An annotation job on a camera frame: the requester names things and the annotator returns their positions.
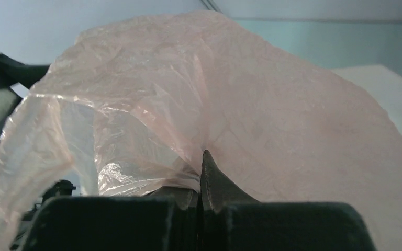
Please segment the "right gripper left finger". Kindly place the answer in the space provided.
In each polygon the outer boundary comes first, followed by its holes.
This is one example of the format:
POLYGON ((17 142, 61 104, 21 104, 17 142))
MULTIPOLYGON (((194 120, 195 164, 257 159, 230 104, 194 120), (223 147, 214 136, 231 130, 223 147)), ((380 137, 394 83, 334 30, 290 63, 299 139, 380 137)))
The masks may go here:
POLYGON ((21 250, 195 250, 198 193, 164 187, 143 197, 56 197, 21 250))

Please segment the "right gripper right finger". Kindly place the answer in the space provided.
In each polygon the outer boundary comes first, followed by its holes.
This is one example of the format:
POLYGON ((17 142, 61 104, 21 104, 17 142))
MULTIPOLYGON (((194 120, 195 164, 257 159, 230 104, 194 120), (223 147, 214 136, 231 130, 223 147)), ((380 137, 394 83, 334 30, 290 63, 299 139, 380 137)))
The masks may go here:
POLYGON ((361 215, 341 202, 260 202, 203 154, 203 250, 375 250, 361 215))

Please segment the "pink plastic trash bag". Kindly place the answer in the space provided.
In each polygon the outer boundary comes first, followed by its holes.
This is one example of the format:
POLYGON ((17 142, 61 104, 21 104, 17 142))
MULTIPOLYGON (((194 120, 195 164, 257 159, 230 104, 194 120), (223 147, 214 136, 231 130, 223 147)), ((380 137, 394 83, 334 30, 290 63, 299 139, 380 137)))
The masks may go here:
POLYGON ((217 12, 141 16, 81 33, 0 140, 0 250, 71 169, 82 194, 199 188, 202 155, 260 201, 354 206, 402 250, 402 134, 379 94, 217 12))

